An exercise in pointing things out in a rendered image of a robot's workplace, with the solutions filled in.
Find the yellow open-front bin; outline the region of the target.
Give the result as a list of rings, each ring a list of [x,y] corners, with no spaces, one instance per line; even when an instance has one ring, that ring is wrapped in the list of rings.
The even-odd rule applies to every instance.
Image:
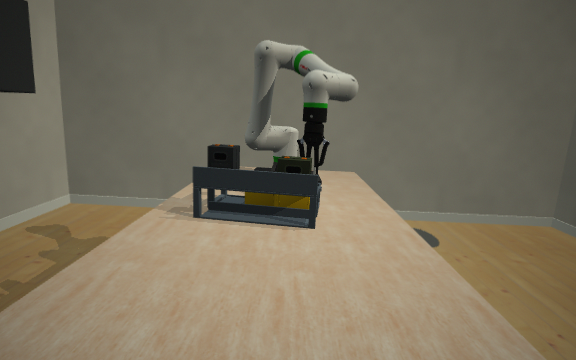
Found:
[[[278,207],[278,194],[245,192],[245,204]]]
[[[278,207],[309,209],[310,197],[278,195]]]

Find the dark grey case with orange patches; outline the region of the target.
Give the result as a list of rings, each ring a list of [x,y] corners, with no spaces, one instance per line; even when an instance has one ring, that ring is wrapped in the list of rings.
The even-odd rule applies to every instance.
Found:
[[[208,146],[208,167],[240,169],[240,145]]]

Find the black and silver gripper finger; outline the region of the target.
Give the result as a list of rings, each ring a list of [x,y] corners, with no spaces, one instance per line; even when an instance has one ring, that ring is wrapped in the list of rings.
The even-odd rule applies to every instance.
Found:
[[[303,138],[298,139],[298,140],[297,140],[297,143],[298,143],[298,145],[299,145],[300,157],[305,157],[304,145],[303,145],[304,139],[303,139]],[[311,143],[311,138],[308,138],[308,139],[307,139],[307,152],[306,152],[306,157],[309,157],[309,158],[311,157],[311,149],[312,149],[312,147],[310,147],[310,143]]]
[[[327,141],[325,139],[323,140],[324,146],[323,146],[320,161],[319,161],[319,146],[317,147],[317,139],[316,138],[314,139],[314,170],[313,170],[313,175],[317,175],[318,174],[318,167],[323,165],[326,151],[327,151],[327,147],[329,144],[330,144],[329,141]]]

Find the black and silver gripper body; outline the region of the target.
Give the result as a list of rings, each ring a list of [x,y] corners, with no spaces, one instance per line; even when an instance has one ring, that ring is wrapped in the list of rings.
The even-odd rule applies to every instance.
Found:
[[[317,139],[317,147],[320,146],[320,144],[323,142],[324,140],[324,124],[308,124],[305,123],[305,128],[304,128],[304,135],[303,135],[303,139],[305,141],[305,143],[307,144],[307,139],[311,138],[311,143],[310,143],[310,147],[314,147],[314,139]]]

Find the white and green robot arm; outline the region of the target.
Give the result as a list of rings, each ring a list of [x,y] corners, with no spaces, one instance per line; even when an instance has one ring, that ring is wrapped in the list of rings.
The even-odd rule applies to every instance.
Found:
[[[304,77],[303,122],[308,124],[326,123],[328,100],[352,100],[358,92],[358,83],[349,74],[333,74],[342,72],[299,45],[264,40],[255,48],[254,65],[253,97],[245,142],[253,150],[273,151],[271,172],[277,172],[278,159],[281,156],[297,157],[298,151],[297,129],[270,125],[278,69],[293,70]]]

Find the dark green case with orange latches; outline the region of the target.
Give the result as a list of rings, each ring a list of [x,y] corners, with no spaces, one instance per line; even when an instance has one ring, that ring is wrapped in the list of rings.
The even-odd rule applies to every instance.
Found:
[[[281,156],[278,159],[277,172],[311,174],[312,158]]]

